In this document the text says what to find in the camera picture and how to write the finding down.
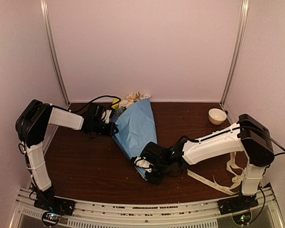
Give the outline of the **blue wrapping paper sheet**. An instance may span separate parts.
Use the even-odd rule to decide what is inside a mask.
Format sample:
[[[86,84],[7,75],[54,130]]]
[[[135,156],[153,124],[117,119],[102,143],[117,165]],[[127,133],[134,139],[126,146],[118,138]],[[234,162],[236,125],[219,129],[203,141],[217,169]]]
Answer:
[[[140,156],[147,143],[157,143],[155,120],[149,99],[134,103],[120,116],[114,114],[112,121],[118,129],[113,140],[128,160]]]

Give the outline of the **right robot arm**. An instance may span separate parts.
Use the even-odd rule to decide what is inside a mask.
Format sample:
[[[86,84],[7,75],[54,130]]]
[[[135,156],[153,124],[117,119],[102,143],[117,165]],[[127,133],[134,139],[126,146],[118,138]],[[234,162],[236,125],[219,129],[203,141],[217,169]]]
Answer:
[[[242,114],[236,123],[223,130],[198,139],[183,135],[169,148],[149,142],[133,163],[146,170],[147,181],[159,185],[165,175],[223,154],[230,155],[227,169],[233,172],[239,168],[235,164],[236,153],[244,152],[247,165],[241,175],[235,176],[230,188],[219,187],[219,190],[230,194],[232,189],[240,186],[241,194],[235,197],[234,206],[243,210],[252,202],[267,167],[277,156],[274,145],[282,150],[281,154],[285,154],[285,148],[271,137],[265,126],[250,115]]]

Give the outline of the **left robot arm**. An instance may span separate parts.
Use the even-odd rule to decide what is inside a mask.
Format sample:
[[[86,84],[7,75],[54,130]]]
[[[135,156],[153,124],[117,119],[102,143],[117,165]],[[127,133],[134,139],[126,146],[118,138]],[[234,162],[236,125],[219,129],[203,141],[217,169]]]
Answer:
[[[112,122],[111,107],[105,108],[94,100],[76,111],[33,99],[16,121],[20,140],[19,150],[25,156],[37,199],[49,211],[59,206],[44,159],[44,139],[49,125],[61,126],[85,134],[113,136],[118,133]]]

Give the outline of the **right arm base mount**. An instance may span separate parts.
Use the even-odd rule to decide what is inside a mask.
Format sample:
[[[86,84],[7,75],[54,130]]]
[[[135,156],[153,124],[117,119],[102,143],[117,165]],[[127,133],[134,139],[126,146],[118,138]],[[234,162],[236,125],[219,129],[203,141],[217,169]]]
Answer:
[[[218,209],[221,215],[235,213],[258,206],[258,201],[254,196],[237,196],[218,201]]]

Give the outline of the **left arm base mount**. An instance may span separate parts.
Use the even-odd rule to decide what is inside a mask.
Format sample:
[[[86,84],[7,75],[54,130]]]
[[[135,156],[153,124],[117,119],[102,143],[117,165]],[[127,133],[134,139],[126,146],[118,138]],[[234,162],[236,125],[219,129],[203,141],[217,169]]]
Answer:
[[[67,199],[61,199],[61,198],[54,198],[54,205],[51,206],[49,203],[46,203],[42,201],[41,199],[37,199],[34,202],[34,207],[46,210],[46,211],[51,211],[54,212],[55,214],[59,215],[68,215],[72,216],[73,211],[75,208],[75,201],[73,200],[67,200]]]

